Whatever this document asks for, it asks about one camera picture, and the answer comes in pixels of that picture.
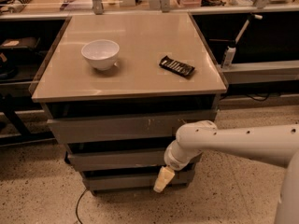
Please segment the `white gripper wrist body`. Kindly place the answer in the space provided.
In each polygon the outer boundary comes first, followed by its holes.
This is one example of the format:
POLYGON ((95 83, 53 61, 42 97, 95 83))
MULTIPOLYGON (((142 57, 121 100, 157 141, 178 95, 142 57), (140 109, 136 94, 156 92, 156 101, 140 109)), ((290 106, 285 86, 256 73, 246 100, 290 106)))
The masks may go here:
POLYGON ((164 153, 164 162, 174 171, 180 171, 186 167, 190 161, 198 157, 202 151, 200 149, 189 149, 181 147, 177 141, 173 141, 164 153))

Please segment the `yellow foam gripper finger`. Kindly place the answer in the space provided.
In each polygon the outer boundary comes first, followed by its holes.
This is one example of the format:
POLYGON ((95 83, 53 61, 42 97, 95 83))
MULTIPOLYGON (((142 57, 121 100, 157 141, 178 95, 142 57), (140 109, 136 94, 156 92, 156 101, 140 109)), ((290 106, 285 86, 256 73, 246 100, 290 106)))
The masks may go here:
POLYGON ((163 166, 157 176, 153 190, 158 193, 162 192, 171 182, 174 176, 175 171, 172 168, 170 168, 169 166, 163 166))

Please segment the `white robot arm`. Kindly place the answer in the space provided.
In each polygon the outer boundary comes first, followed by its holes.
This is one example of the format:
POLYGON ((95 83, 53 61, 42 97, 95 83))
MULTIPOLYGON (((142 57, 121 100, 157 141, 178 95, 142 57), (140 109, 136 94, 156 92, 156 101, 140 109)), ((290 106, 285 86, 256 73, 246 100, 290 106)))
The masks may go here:
POLYGON ((163 191, 176 171, 206 149, 285 167, 275 224, 299 224, 298 124, 239 129, 220 129, 209 120, 184 124, 164 153, 154 190, 163 191))

